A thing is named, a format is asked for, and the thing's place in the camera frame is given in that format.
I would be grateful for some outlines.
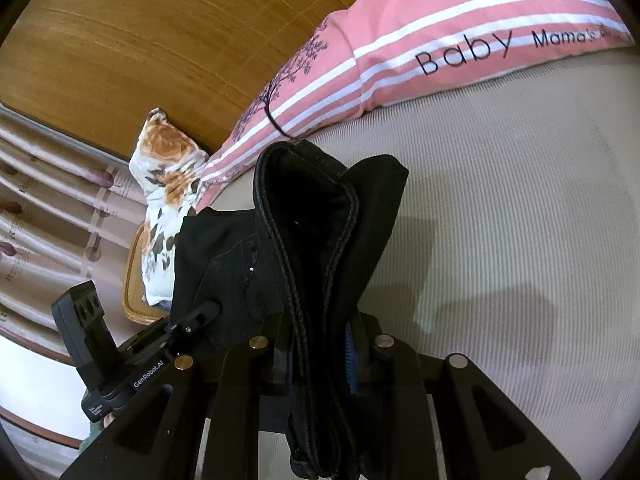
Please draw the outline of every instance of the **striped curtain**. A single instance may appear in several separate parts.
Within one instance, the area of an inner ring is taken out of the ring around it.
[[[0,108],[0,332],[66,356],[50,305],[94,280],[116,342],[146,202],[127,165]]]

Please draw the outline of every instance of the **floral pillow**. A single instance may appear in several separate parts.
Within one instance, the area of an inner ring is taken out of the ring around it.
[[[129,169],[147,202],[142,282],[145,301],[151,306],[167,309],[171,305],[175,237],[182,219],[194,213],[193,202],[208,156],[160,108],[149,112]]]

